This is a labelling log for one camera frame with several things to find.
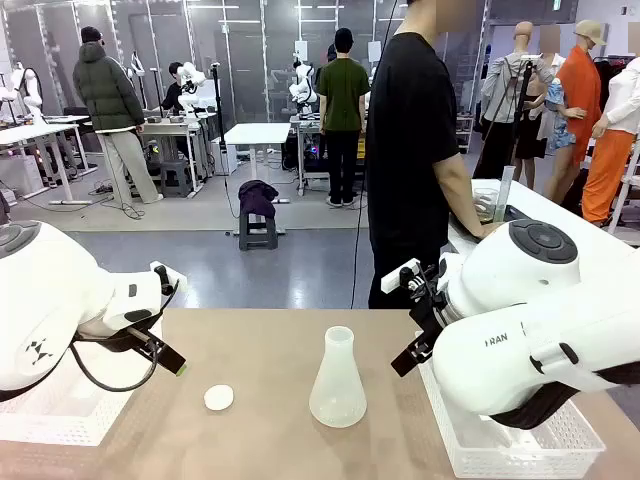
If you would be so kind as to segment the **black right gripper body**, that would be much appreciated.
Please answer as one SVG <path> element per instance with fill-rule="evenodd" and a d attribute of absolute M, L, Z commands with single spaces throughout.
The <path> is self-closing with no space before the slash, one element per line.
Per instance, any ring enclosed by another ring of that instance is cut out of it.
<path fill-rule="evenodd" d="M 421 333 L 410 344 L 409 351 L 416 361 L 427 361 L 432 356 L 435 341 L 448 324 L 445 309 L 446 294 L 439 291 L 435 280 L 427 281 L 415 294 L 410 317 L 421 328 Z"/>

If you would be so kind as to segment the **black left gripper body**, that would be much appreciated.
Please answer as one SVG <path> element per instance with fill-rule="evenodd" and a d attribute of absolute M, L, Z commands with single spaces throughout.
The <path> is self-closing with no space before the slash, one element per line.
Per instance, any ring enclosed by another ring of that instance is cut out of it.
<path fill-rule="evenodd" d="M 119 330 L 108 338 L 79 336 L 80 342 L 97 343 L 111 352 L 142 349 L 149 340 L 150 336 L 148 333 L 141 332 L 133 327 Z"/>

